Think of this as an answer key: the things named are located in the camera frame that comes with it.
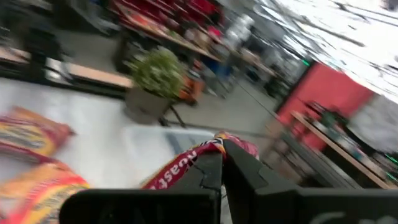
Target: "red wall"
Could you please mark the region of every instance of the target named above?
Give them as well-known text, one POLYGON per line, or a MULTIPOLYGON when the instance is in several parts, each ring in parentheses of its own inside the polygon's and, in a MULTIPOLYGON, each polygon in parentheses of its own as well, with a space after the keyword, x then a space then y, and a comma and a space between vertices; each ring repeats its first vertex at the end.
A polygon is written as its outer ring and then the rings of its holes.
MULTIPOLYGON (((344 73, 317 63, 279 110, 279 121, 289 124, 292 118, 290 113, 293 111, 308 112, 315 116, 315 113, 306 108, 303 101, 316 101, 326 108, 339 109, 341 114, 349 118, 370 100, 372 95, 373 91, 352 81, 344 73)), ((307 136, 305 143, 315 149, 324 146, 324 142, 316 136, 307 136)))

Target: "red snack bag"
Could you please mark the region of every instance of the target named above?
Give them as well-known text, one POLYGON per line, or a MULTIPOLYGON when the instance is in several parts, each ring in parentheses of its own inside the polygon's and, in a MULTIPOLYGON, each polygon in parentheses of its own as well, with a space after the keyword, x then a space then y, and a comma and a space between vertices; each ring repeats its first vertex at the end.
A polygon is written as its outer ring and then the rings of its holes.
POLYGON ((88 187, 65 164, 41 164, 0 185, 0 224, 58 223, 62 203, 88 187))
POLYGON ((34 162, 49 158, 69 137, 71 129, 43 116, 15 107, 0 117, 0 152, 34 162))
POLYGON ((257 147, 247 141, 240 140, 236 136, 228 133, 220 133, 215 135, 213 140, 193 146, 190 150, 179 154, 166 166, 161 168, 153 177, 151 177, 142 189, 160 190, 167 189, 178 181, 192 165, 192 162, 200 155, 210 151, 220 151, 225 155, 223 140, 229 139, 241 146, 245 151, 257 156, 257 147))

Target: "plant pot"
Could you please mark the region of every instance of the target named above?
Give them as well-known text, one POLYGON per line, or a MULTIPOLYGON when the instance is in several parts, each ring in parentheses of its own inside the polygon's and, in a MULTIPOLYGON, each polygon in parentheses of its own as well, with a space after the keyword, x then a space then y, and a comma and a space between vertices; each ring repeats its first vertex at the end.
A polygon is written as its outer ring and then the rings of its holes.
POLYGON ((133 87, 126 94, 124 112, 139 124, 153 124, 161 118, 170 106, 170 100, 153 95, 141 88, 133 87))

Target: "store floor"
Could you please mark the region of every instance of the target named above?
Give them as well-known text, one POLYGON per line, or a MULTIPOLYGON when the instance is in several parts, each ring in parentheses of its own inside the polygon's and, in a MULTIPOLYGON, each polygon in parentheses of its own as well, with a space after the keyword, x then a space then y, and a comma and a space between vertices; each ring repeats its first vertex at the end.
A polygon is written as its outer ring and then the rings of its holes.
MULTIPOLYGON (((59 36, 63 46, 74 53, 74 63, 117 73, 111 63, 117 37, 109 39, 100 35, 69 31, 60 31, 59 36)), ((214 130, 236 130, 237 134, 252 138, 249 133, 265 134, 266 122, 273 117, 270 111, 274 106, 274 100, 246 80, 241 80, 226 99, 202 95, 198 106, 178 105, 176 109, 188 124, 207 126, 214 130)), ((177 120, 171 113, 167 115, 167 119, 177 120)))

